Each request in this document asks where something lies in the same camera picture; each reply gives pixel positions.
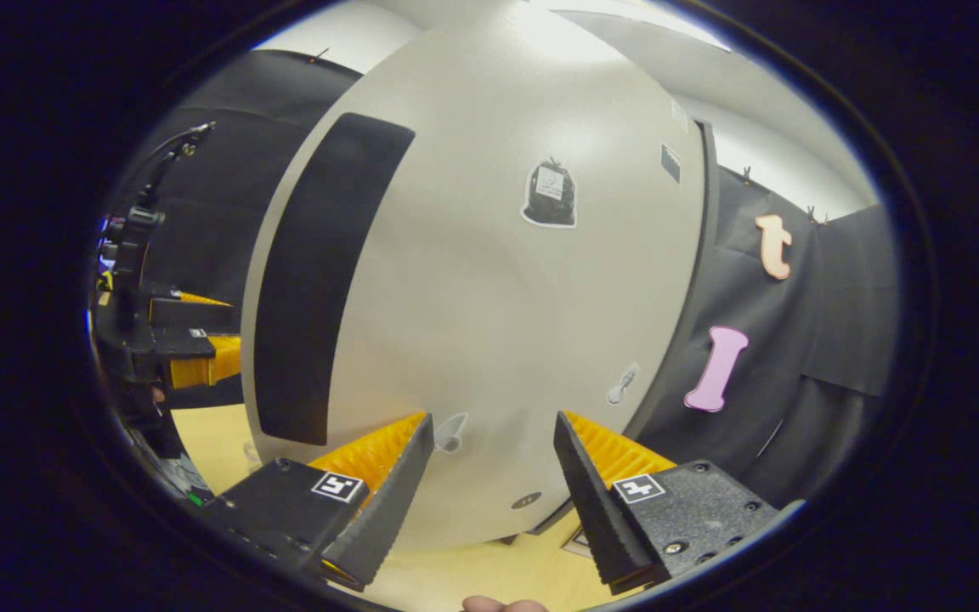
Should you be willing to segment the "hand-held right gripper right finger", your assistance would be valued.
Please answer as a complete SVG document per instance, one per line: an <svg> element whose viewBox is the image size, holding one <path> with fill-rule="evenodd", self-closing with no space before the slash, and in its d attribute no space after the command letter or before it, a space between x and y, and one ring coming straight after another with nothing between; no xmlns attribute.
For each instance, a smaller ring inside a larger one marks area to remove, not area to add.
<svg viewBox="0 0 979 612"><path fill-rule="evenodd" d="M710 566L780 515L712 461L670 461L570 411L557 415L554 450L596 570L614 595Z"/></svg>

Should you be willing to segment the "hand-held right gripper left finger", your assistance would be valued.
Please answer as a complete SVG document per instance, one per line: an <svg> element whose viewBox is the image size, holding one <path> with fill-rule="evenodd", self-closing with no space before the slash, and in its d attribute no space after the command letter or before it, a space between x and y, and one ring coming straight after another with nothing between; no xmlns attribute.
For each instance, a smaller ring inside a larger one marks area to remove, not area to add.
<svg viewBox="0 0 979 612"><path fill-rule="evenodd" d="M199 513L277 574L362 592L395 545L434 446L432 416L420 411L311 462L265 462Z"/></svg>

